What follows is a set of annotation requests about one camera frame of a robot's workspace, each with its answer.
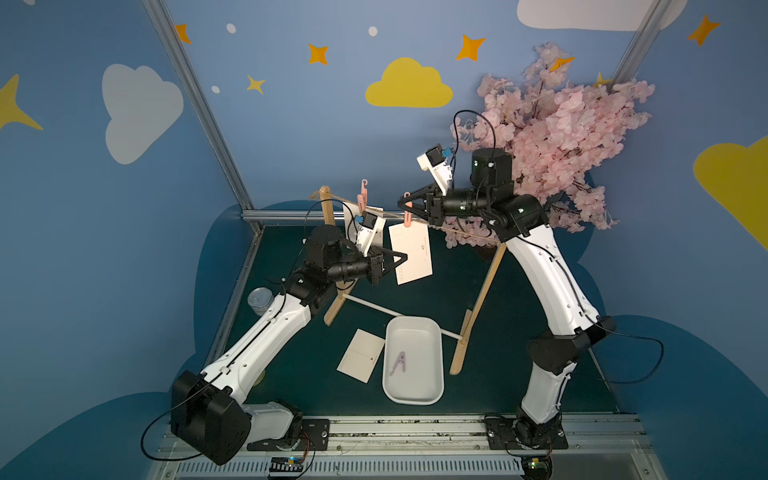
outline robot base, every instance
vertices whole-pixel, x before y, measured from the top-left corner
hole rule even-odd
[[[491,450],[547,450],[550,445],[553,450],[568,448],[559,413],[542,424],[534,423],[522,409],[518,409],[516,419],[489,415],[485,418],[485,430]]]

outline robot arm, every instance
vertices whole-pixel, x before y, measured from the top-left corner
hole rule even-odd
[[[283,438],[295,423],[295,412],[278,403],[241,405],[280,349],[336,297],[335,283],[367,277],[376,285],[408,259],[371,246],[363,256],[333,225],[316,227],[304,248],[303,267],[285,280],[284,292],[256,324],[200,375],[187,370],[173,384],[171,431],[218,465],[243,443]]]
[[[548,329],[528,342],[533,370],[518,409],[515,435],[528,447],[550,442],[554,448],[567,448],[559,435],[565,384],[579,356],[615,330],[615,324],[610,317],[600,318],[579,288],[538,200],[515,195],[511,164],[512,157],[501,149],[476,150],[472,152],[472,188],[444,190],[432,172],[436,183],[403,197],[398,206],[435,226],[448,216],[482,217],[521,264],[544,307]]]

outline yellow star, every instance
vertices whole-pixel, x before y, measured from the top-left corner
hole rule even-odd
[[[18,75],[14,75],[8,80],[3,88],[0,88],[0,128],[5,124],[17,121],[20,124],[42,130],[43,127],[32,120],[29,115],[24,113],[16,104],[16,90],[18,89]]]
[[[592,84],[593,87],[602,87],[603,85],[607,85],[608,82],[610,82],[610,78],[603,79],[602,72],[598,72],[598,81]]]
[[[264,95],[264,92],[261,91],[261,84],[264,83],[266,80],[255,81],[250,77],[250,75],[248,75],[248,80],[250,80],[250,85],[248,85],[248,88],[246,88],[246,90],[258,90],[260,94]]]
[[[707,38],[707,35],[709,35],[715,28],[719,26],[719,23],[710,22],[710,19],[705,15],[704,20],[702,20],[701,25],[699,25],[699,28],[697,28],[694,33],[690,34],[688,40],[695,40],[696,43],[701,46],[704,43],[704,40]]]
[[[458,57],[456,57],[456,60],[461,60],[462,58],[470,58],[474,61],[478,60],[478,48],[480,48],[480,45],[482,45],[482,42],[485,41],[484,38],[479,38],[477,40],[472,40],[470,37],[464,36],[464,45],[462,45],[462,50],[458,53]]]
[[[328,51],[328,47],[316,47],[310,43],[310,51],[312,52],[310,63],[320,62],[323,65],[328,65],[328,62],[326,61],[326,51]]]
[[[574,58],[576,57],[570,57],[570,58],[558,58],[558,60],[552,65],[552,68],[549,69],[549,71],[555,71],[558,68],[562,67],[563,65],[567,63],[571,63]]]

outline yellow cloud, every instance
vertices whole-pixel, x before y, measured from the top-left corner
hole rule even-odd
[[[768,137],[749,148],[738,144],[707,148],[694,163],[694,175],[704,190],[768,249],[763,206],[768,194]]]
[[[381,81],[366,90],[366,100],[376,107],[435,108],[448,104],[453,90],[440,80],[440,72],[422,67],[413,58],[398,58],[387,65]]]

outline dark green floor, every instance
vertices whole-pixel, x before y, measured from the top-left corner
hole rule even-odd
[[[385,230],[385,247],[389,245]],[[430,230],[432,271],[426,278],[398,286],[390,274],[378,286],[360,280],[353,295],[406,315],[427,316],[443,329],[458,332],[464,312],[471,309],[488,264],[469,246],[445,248],[445,234]],[[278,280],[301,247],[301,227],[268,227],[250,272],[228,345],[233,345],[257,320],[247,294]],[[477,323],[472,330],[464,368],[449,375],[456,340],[442,337],[445,392],[430,406],[394,403],[382,389],[382,360],[367,384],[336,371],[346,347],[360,328],[385,337],[391,316],[345,302],[331,326],[324,311],[300,330],[266,369],[266,376],[248,395],[248,403],[282,399],[307,415],[398,415],[415,413],[514,412],[528,388],[531,360],[525,343],[546,328],[544,310],[515,258],[505,255]],[[584,356],[577,372],[598,376]],[[613,396],[602,382],[576,375],[563,398],[564,412],[615,412]]]

